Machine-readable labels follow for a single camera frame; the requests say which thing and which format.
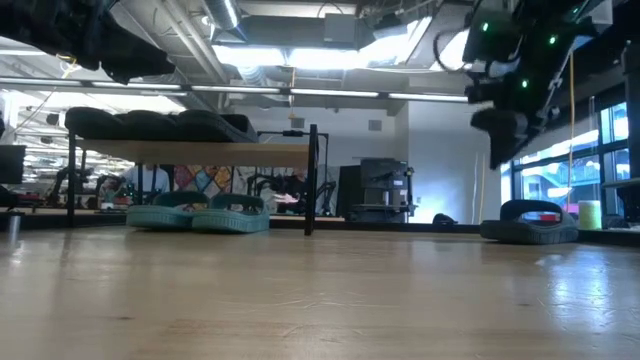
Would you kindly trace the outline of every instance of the wall vent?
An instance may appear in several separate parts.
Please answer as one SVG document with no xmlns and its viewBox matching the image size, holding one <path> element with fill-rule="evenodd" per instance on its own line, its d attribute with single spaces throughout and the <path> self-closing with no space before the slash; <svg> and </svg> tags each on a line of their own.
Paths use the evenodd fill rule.
<svg viewBox="0 0 640 360">
<path fill-rule="evenodd" d="M 304 129 L 304 118 L 291 118 L 292 129 Z"/>
<path fill-rule="evenodd" d="M 369 131 L 382 131 L 382 120 L 369 120 Z"/>
</svg>

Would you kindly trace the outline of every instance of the teal sandal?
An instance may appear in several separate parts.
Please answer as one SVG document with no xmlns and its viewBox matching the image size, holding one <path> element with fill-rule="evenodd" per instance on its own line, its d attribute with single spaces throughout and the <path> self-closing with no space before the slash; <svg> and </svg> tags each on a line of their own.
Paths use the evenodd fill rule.
<svg viewBox="0 0 640 360">
<path fill-rule="evenodd" d="M 193 211 L 180 205 L 207 204 L 209 198 L 196 191 L 177 191 L 158 195 L 153 205 L 135 205 L 127 211 L 127 226 L 154 230 L 187 230 Z"/>
<path fill-rule="evenodd" d="M 242 211 L 232 210 L 242 205 Z M 211 199 L 207 210 L 193 215 L 194 230 L 230 233 L 254 233 L 269 229 L 269 212 L 264 200 L 240 194 L 218 194 Z"/>
</svg>

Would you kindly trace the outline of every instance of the fluorescent light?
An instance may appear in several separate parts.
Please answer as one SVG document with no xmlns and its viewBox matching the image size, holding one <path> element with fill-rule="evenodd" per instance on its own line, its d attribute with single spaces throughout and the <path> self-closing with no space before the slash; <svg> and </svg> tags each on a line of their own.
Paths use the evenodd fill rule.
<svg viewBox="0 0 640 360">
<path fill-rule="evenodd" d="M 389 99 L 395 100 L 419 100 L 419 101 L 445 101 L 445 102 L 468 102 L 466 96 L 456 95 L 437 95 L 437 94 L 408 94 L 408 93 L 391 93 Z"/>
<path fill-rule="evenodd" d="M 343 97 L 378 97 L 377 92 L 372 91 L 345 91 L 345 90 L 320 90 L 320 89 L 291 89 L 292 95 L 318 95 L 318 96 L 343 96 Z"/>
<path fill-rule="evenodd" d="M 192 86 L 193 91 L 228 92 L 234 94 L 280 94 L 278 88 L 244 87 L 244 86 Z"/>
<path fill-rule="evenodd" d="M 239 67 L 285 65 L 282 51 L 266 47 L 213 46 L 218 60 L 223 64 Z"/>
<path fill-rule="evenodd" d="M 358 52 L 355 50 L 295 49 L 289 57 L 289 65 L 309 70 L 343 70 L 357 68 Z"/>
<path fill-rule="evenodd" d="M 129 83 L 129 85 L 123 85 L 116 82 L 107 81 L 94 81 L 94 86 L 114 88 L 114 89 L 141 89 L 141 90 L 180 90 L 180 85 L 172 84 L 142 84 L 142 83 Z"/>
<path fill-rule="evenodd" d="M 409 56 L 411 56 L 411 53 L 413 53 L 420 40 L 422 40 L 424 33 L 427 32 L 432 19 L 432 17 L 428 16 L 426 18 L 423 18 L 419 22 L 416 20 L 407 25 L 407 30 L 411 35 L 409 35 L 407 44 L 398 53 L 398 56 L 396 57 L 396 65 L 403 64 L 409 61 Z"/>
<path fill-rule="evenodd" d="M 440 53 L 440 60 L 451 69 L 459 69 L 464 65 L 462 61 L 462 54 L 464 53 L 464 47 L 467 44 L 467 38 L 469 37 L 469 30 L 465 30 L 456 34 L 451 39 L 449 44 Z M 432 71 L 444 71 L 440 64 L 433 63 L 429 70 Z"/>
<path fill-rule="evenodd" d="M 30 85 L 30 86 L 81 86 L 80 81 L 61 80 L 61 79 L 30 79 L 30 78 L 14 78 L 0 77 L 0 83 L 13 85 Z"/>
<path fill-rule="evenodd" d="M 37 49 L 0 49 L 0 55 L 41 56 L 41 55 L 47 55 L 47 53 Z"/>
</svg>

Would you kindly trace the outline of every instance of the wooden table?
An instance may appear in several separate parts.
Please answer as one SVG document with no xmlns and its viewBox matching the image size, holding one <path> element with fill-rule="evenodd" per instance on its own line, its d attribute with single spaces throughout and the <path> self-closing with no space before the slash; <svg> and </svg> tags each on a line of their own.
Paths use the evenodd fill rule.
<svg viewBox="0 0 640 360">
<path fill-rule="evenodd" d="M 640 251 L 477 235 L 23 232 L 2 358 L 638 359 Z"/>
<path fill-rule="evenodd" d="M 75 199 L 76 147 L 133 161 L 138 165 L 138 184 L 142 184 L 142 164 L 219 165 L 263 167 L 307 167 L 311 179 L 307 192 L 305 234 L 313 233 L 318 175 L 318 126 L 312 124 L 308 145 L 209 143 L 180 141 L 80 140 L 69 133 L 69 199 Z M 138 201 L 142 201 L 142 186 L 138 187 Z M 67 221 L 73 227 L 74 202 L 69 201 Z"/>
</svg>

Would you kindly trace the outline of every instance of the window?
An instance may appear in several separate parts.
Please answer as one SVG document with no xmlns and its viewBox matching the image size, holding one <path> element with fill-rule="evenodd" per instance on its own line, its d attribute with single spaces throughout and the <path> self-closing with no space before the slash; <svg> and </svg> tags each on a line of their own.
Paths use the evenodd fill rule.
<svg viewBox="0 0 640 360">
<path fill-rule="evenodd" d="M 629 167 L 629 149 L 622 149 L 604 154 L 606 181 L 628 180 L 631 178 Z M 606 189 L 607 214 L 624 214 L 622 201 L 615 189 Z"/>
<path fill-rule="evenodd" d="M 629 149 L 623 149 L 614 152 L 613 161 L 616 169 L 616 180 L 631 179 L 631 167 L 629 166 Z"/>
<path fill-rule="evenodd" d="M 602 110 L 600 116 L 602 118 L 602 141 L 605 144 L 629 138 L 626 103 Z"/>
<path fill-rule="evenodd" d="M 600 164 L 597 156 L 575 159 L 569 187 L 568 161 L 523 169 L 521 176 L 521 198 L 543 200 L 566 207 L 578 213 L 581 200 L 600 199 Z"/>
<path fill-rule="evenodd" d="M 500 189 L 502 204 L 511 200 L 511 164 L 500 165 Z"/>
<path fill-rule="evenodd" d="M 598 130 L 591 130 L 589 132 L 576 136 L 575 138 L 573 138 L 573 151 L 576 152 L 598 146 L 599 134 L 600 133 Z M 521 158 L 518 164 L 525 165 L 550 157 L 566 155 L 569 153 L 571 143 L 571 140 L 559 142 L 549 148 Z"/>
</svg>

